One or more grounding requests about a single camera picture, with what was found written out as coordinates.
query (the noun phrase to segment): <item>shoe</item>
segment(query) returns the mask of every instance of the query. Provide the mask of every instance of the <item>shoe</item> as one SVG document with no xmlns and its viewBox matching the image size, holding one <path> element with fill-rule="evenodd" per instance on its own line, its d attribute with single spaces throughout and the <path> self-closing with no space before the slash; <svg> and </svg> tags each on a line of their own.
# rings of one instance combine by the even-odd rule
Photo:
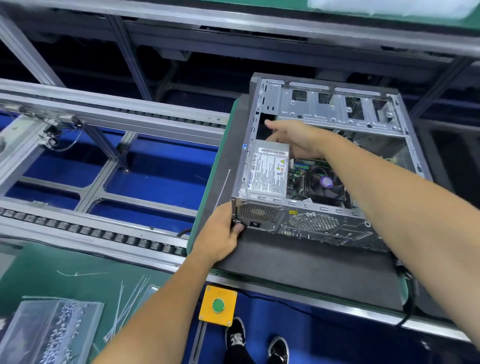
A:
<svg viewBox="0 0 480 364">
<path fill-rule="evenodd" d="M 268 357 L 270 358 L 272 355 L 280 357 L 283 364 L 288 364 L 288 345 L 284 338 L 280 336 L 273 338 L 268 346 Z"/>
<path fill-rule="evenodd" d="M 234 345 L 245 346 L 245 326 L 240 317 L 235 316 L 232 326 L 225 329 L 225 345 L 227 350 Z"/>
</svg>

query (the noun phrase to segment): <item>hand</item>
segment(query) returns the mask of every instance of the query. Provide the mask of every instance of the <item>hand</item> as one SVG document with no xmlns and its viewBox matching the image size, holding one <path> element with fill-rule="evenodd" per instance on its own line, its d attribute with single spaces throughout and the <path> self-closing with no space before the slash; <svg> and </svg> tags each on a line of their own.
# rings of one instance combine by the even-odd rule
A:
<svg viewBox="0 0 480 364">
<path fill-rule="evenodd" d="M 206 259 L 211 266 L 229 255 L 237 246 L 237 237 L 244 229 L 240 223 L 230 229 L 231 222 L 232 203 L 218 206 L 198 234 L 191 255 Z"/>
<path fill-rule="evenodd" d="M 323 131 L 299 120 L 265 120 L 265 125 L 274 131 L 269 142 L 290 144 L 290 158 L 322 158 L 319 149 L 319 134 Z"/>
</svg>

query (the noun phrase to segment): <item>forearm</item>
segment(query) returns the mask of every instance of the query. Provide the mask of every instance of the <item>forearm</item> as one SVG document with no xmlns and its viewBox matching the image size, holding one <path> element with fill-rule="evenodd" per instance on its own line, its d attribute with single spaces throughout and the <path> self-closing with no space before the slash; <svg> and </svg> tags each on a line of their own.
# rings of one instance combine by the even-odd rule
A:
<svg viewBox="0 0 480 364">
<path fill-rule="evenodd" d="M 95 364 L 180 363 L 192 315 L 212 264 L 201 255 L 189 255 L 113 338 Z"/>
<path fill-rule="evenodd" d="M 318 140 L 319 150 L 375 230 L 480 343 L 480 212 L 345 138 L 319 131 Z"/>
</svg>

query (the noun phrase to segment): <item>black pants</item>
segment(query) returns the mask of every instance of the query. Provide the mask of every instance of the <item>black pants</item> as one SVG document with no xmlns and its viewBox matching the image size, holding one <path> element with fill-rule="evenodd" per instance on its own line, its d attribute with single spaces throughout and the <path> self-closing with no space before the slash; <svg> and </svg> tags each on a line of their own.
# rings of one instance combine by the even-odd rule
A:
<svg viewBox="0 0 480 364">
<path fill-rule="evenodd" d="M 255 362 L 244 346 L 233 345 L 225 352 L 223 364 L 255 364 Z M 282 364 L 282 359 L 276 355 L 272 355 L 268 359 L 268 364 Z"/>
</svg>

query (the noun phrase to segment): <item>green button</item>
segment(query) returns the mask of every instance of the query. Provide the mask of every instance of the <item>green button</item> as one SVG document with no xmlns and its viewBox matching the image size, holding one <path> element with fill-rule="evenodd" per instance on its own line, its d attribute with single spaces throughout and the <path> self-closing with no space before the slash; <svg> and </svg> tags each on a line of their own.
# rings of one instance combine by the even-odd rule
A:
<svg viewBox="0 0 480 364">
<path fill-rule="evenodd" d="M 213 307 L 213 311 L 219 314 L 225 309 L 225 304 L 222 299 L 217 298 L 215 301 L 213 301 L 212 307 Z"/>
</svg>

